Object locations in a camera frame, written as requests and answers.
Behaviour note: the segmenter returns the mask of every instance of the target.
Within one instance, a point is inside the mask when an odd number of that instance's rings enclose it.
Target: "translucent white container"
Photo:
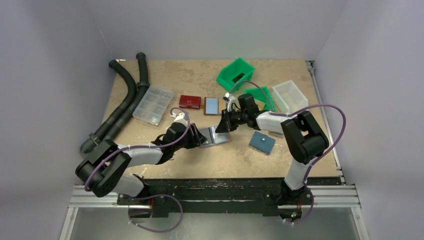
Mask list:
[[[273,86],[271,97],[283,114],[294,113],[309,105],[308,99],[293,80]]]
[[[132,116],[148,124],[159,125],[173,96],[173,91],[151,85],[135,108]]]

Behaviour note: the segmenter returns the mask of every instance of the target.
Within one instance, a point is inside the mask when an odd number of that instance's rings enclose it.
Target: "glass panel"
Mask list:
[[[178,213],[168,218],[152,218],[145,227],[164,230],[178,221]],[[185,213],[180,226],[167,233],[153,233],[128,224],[127,208],[80,208],[72,240],[357,240],[350,208],[314,208],[308,219],[291,227],[278,217],[260,214]]]

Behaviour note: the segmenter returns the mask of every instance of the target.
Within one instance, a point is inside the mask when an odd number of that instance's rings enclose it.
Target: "black hose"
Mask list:
[[[90,133],[89,139],[87,139],[80,147],[80,151],[84,154],[88,154],[94,150],[94,148],[102,142],[104,136],[108,133],[111,127],[121,117],[121,115],[127,110],[127,108],[134,101],[137,94],[137,86],[131,74],[125,70],[125,68],[117,61],[112,60],[109,62],[109,67],[115,70],[126,83],[128,91],[121,104],[115,108],[110,116],[104,121],[100,127],[94,132]]]
[[[146,55],[142,52],[137,53],[135,56],[138,60],[138,70],[140,72],[140,82],[137,83],[138,92],[135,95],[134,101],[126,109],[126,111],[121,115],[121,117],[113,124],[110,130],[107,132],[104,139],[114,139],[125,127],[125,125],[133,117],[133,112],[136,107],[139,105],[140,101],[145,96],[147,90],[149,89],[149,72],[147,69]]]

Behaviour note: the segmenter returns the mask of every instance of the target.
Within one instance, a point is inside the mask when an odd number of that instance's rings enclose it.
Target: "beige tabletop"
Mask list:
[[[147,124],[132,118],[115,142],[124,145],[142,145],[156,139],[166,132],[173,122],[168,114],[171,107],[178,107],[181,95],[222,98],[227,92],[216,81],[222,68],[231,60],[152,60],[147,61],[151,85],[161,86],[174,91],[174,97],[162,117],[159,126]],[[304,60],[247,60],[256,68],[252,81],[260,86],[272,87],[293,80],[310,105],[317,104],[317,96]],[[139,82],[137,61],[121,61],[121,65]],[[243,89],[254,88],[244,84],[234,93],[237,97]],[[121,103],[127,94],[124,80],[117,75],[113,84],[105,119]],[[311,110],[322,129],[325,129],[319,108]],[[190,121],[198,128],[209,127],[220,122],[220,116],[205,116],[203,109],[188,109]],[[180,149],[174,159],[161,165],[141,165],[127,169],[127,173],[139,174],[146,178],[257,178],[284,177],[292,162],[283,136],[262,131],[275,139],[271,154],[267,155],[249,146],[255,130],[240,125],[230,133],[232,142],[205,148]],[[310,172],[310,177],[338,176],[332,153],[319,161]]]

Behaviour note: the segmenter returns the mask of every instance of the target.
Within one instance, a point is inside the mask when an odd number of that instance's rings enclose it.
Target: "white plastic bin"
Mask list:
[[[283,114],[294,113],[309,105],[308,99],[293,80],[273,86],[271,97]]]

